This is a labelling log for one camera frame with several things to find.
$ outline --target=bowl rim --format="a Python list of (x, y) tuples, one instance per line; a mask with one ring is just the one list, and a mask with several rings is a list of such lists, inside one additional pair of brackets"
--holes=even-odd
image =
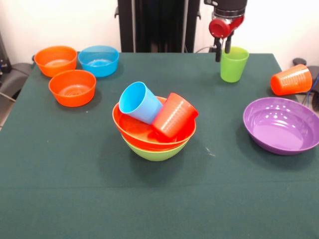
[(70, 62), (72, 62), (72, 61), (74, 61), (74, 60), (77, 59), (78, 53), (77, 53), (77, 51), (76, 51), (74, 48), (72, 48), (72, 47), (70, 47), (70, 46), (57, 45), (57, 46), (49, 46), (49, 47), (46, 47), (46, 48), (44, 48), (44, 49), (42, 49), (42, 50), (39, 50), (39, 51), (35, 54), (35, 56), (34, 56), (34, 62), (35, 62), (38, 66), (48, 67), (48, 66), (45, 66), (45, 65), (39, 63), (39, 62), (36, 60), (36, 56), (37, 56), (39, 53), (41, 53), (41, 52), (43, 52), (43, 51), (45, 51), (45, 50), (48, 50), (48, 49), (51, 49), (51, 48), (57, 48), (57, 47), (65, 47), (65, 48), (71, 49), (73, 52), (75, 52), (75, 57), (74, 57), (72, 60), (70, 60), (70, 61), (68, 61), (68, 62), (66, 62), (66, 63), (59, 64), (59, 65), (57, 65), (57, 66), (49, 66), (49, 68), (59, 68), (59, 67), (61, 67), (61, 66), (66, 66), (66, 65), (70, 64)]
[(244, 122), (244, 125), (245, 125), (245, 128), (246, 130), (250, 133), (250, 135), (252, 135), (254, 138), (256, 138), (257, 140), (259, 140), (260, 142), (262, 142), (263, 144), (265, 145), (268, 145), (272, 148), (275, 148), (275, 149), (278, 149), (278, 150), (281, 150), (281, 151), (285, 151), (285, 152), (303, 152), (303, 151), (307, 151), (309, 149), (312, 149), (314, 147), (316, 147), (318, 144), (319, 144), (319, 140), (317, 143), (314, 143), (312, 146), (309, 146), (307, 148), (300, 148), (300, 149), (285, 149), (285, 148), (280, 148), (280, 147), (276, 147), (276, 146), (272, 146), (272, 145), (269, 145), (267, 143), (265, 143), (264, 141), (262, 141), (261, 139), (259, 139), (258, 137), (256, 137), (254, 135), (254, 133), (249, 129), (249, 127), (247, 126), (247, 123), (245, 121), (245, 114), (246, 114), (246, 111), (249, 109), (249, 107), (258, 102), (258, 101), (264, 101), (264, 100), (268, 100), (268, 99), (271, 99), (271, 100), (283, 100), (283, 101), (288, 101), (288, 102), (292, 102), (293, 104), (296, 104), (296, 105), (299, 105), (301, 106), (302, 108), (306, 109), (309, 113), (311, 113), (312, 115), (315, 115), (318, 119), (319, 117), (317, 116), (317, 114), (315, 112), (313, 112), (312, 110), (310, 110), (308, 107), (302, 105), (301, 103), (297, 102), (297, 101), (293, 101), (293, 100), (289, 100), (289, 99), (286, 99), (286, 98), (281, 98), (281, 97), (263, 97), (263, 98), (259, 98), (257, 100), (254, 100), (252, 101), (244, 110), (244, 113), (243, 113), (243, 122)]
[(84, 52), (85, 50), (90, 49), (90, 48), (99, 47), (99, 46), (100, 46), (100, 47), (107, 47), (107, 48), (111, 48), (111, 49), (115, 50), (116, 59), (115, 59), (114, 61), (110, 62), (110, 63), (107, 63), (107, 64), (103, 65), (103, 66), (90, 66), (90, 67), (104, 67), (104, 66), (108, 66), (108, 65), (110, 65), (110, 64), (113, 64), (114, 62), (116, 62), (116, 61), (119, 60), (120, 54), (119, 54), (118, 50), (115, 49), (114, 47), (112, 47), (112, 46), (106, 46), (106, 45), (95, 45), (95, 46), (89, 46), (89, 47), (87, 47), (87, 48), (85, 48), (85, 49), (83, 49), (82, 51), (79, 52), (79, 54), (78, 54), (77, 57), (78, 57), (78, 60), (79, 60), (79, 62), (81, 63), (81, 65), (89, 66), (88, 64), (85, 64), (85, 63), (83, 63), (83, 61), (81, 61), (81, 59), (80, 59), (81, 53)]
[[(93, 86), (92, 86), (90, 89), (88, 89), (87, 91), (85, 91), (85, 92), (83, 92), (83, 93), (81, 93), (81, 94), (75, 95), (75, 96), (60, 95), (60, 94), (54, 92), (54, 91), (51, 89), (52, 80), (54, 80), (54, 78), (56, 78), (57, 76), (63, 75), (63, 74), (65, 74), (65, 73), (76, 72), (76, 71), (77, 71), (77, 72), (84, 72), (84, 73), (90, 74), (90, 75), (92, 75), (92, 76), (94, 77), (94, 84), (93, 84)], [(50, 79), (48, 86), (49, 86), (49, 90), (51, 91), (51, 93), (54, 94), (54, 95), (56, 95), (56, 96), (60, 96), (60, 97), (64, 97), (64, 98), (75, 98), (75, 97), (79, 97), (79, 96), (85, 95), (86, 93), (88, 93), (89, 91), (91, 91), (92, 89), (94, 89), (94, 88), (96, 87), (96, 77), (95, 77), (91, 72), (88, 72), (88, 71), (84, 71), (84, 70), (68, 70), (68, 71), (63, 71), (63, 72), (61, 72), (61, 73), (59, 73), (59, 74), (53, 76), (53, 77)]]
[(145, 149), (136, 147), (135, 145), (133, 145), (133, 144), (131, 144), (130, 142), (128, 142), (128, 141), (123, 137), (122, 134), (121, 134), (121, 136), (122, 136), (122, 138), (124, 139), (124, 141), (125, 141), (127, 144), (129, 144), (131, 147), (133, 147), (134, 149), (137, 149), (137, 150), (142, 151), (142, 152), (144, 152), (144, 153), (153, 153), (153, 154), (161, 154), (161, 153), (169, 153), (169, 152), (172, 152), (172, 151), (174, 151), (174, 150), (180, 149), (181, 147), (184, 147), (184, 146), (188, 143), (188, 141), (189, 141), (189, 139), (188, 139), (187, 141), (185, 141), (185, 142), (182, 143), (181, 145), (179, 145), (179, 146), (177, 146), (177, 147), (175, 147), (175, 148), (169, 149), (169, 150), (165, 150), (165, 151), (149, 151), (149, 150), (145, 150)]
[[(166, 100), (166, 98), (164, 98), (164, 97), (160, 97), (160, 96), (156, 96), (156, 97)], [(119, 124), (116, 122), (116, 120), (115, 120), (115, 118), (114, 118), (114, 111), (115, 111), (115, 109), (116, 109), (116, 107), (117, 107), (118, 105), (119, 105), (119, 102), (117, 102), (117, 103), (115, 104), (115, 106), (113, 107), (113, 110), (112, 110), (113, 122), (115, 123), (115, 125), (116, 125), (118, 128), (120, 128), (120, 129), (121, 129), (123, 132), (125, 132), (127, 135), (129, 135), (130, 137), (135, 138), (135, 139), (137, 139), (137, 140), (139, 140), (139, 141), (141, 141), (141, 142), (150, 143), (150, 144), (155, 144), (155, 145), (167, 145), (167, 146), (169, 146), (169, 145), (172, 145), (172, 144), (183, 143), (183, 142), (189, 140), (189, 139), (195, 134), (195, 132), (196, 132), (196, 120), (194, 120), (194, 122), (195, 122), (195, 127), (194, 127), (194, 130), (192, 131), (192, 133), (190, 134), (190, 136), (187, 137), (187, 138), (185, 138), (185, 139), (183, 139), (183, 140), (177, 141), (177, 142), (159, 143), (159, 142), (150, 142), (150, 141), (142, 140), (142, 139), (140, 139), (140, 138), (136, 138), (135, 136), (133, 136), (133, 135), (127, 133), (125, 130), (123, 130), (122, 127), (120, 127)]]
[(247, 60), (247, 59), (249, 58), (249, 56), (250, 56), (249, 51), (246, 50), (245, 48), (242, 48), (242, 47), (240, 47), (240, 46), (232, 46), (231, 48), (237, 48), (237, 49), (240, 49), (240, 50), (244, 50), (245, 53), (246, 53), (246, 57), (243, 58), (243, 59), (231, 59), (231, 58), (227, 58), (227, 60), (231, 60), (231, 61), (244, 61), (244, 60)]

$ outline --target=purple bowl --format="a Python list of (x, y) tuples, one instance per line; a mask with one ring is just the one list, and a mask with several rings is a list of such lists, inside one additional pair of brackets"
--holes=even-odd
[(307, 107), (284, 98), (262, 98), (244, 111), (244, 124), (265, 150), (293, 155), (319, 143), (319, 117)]

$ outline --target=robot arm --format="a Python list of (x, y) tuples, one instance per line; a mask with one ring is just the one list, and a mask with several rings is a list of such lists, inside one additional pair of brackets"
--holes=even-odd
[(247, 0), (204, 0), (204, 3), (214, 6), (209, 32), (215, 41), (209, 52), (215, 52), (216, 61), (220, 62), (224, 39), (227, 38), (225, 52), (229, 53), (234, 30), (244, 21)]

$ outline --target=red cup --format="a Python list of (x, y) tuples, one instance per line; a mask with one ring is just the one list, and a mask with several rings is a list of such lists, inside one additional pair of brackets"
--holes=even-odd
[(154, 130), (167, 138), (174, 138), (190, 120), (198, 116), (198, 111), (187, 100), (170, 93), (162, 109), (152, 122)]

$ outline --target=orange bowl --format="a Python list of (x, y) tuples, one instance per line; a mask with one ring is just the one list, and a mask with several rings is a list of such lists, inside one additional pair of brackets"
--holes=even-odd
[[(164, 103), (165, 98), (157, 98)], [(122, 136), (133, 146), (150, 151), (173, 149), (189, 140), (196, 131), (195, 120), (190, 121), (173, 139), (167, 139), (156, 133), (151, 125), (123, 114), (117, 103), (112, 112), (113, 121)]]
[(96, 78), (87, 71), (71, 70), (54, 76), (49, 89), (63, 106), (78, 107), (89, 103), (95, 93)]
[(51, 46), (39, 51), (34, 56), (34, 61), (40, 71), (53, 77), (61, 72), (76, 68), (77, 52), (68, 46)]

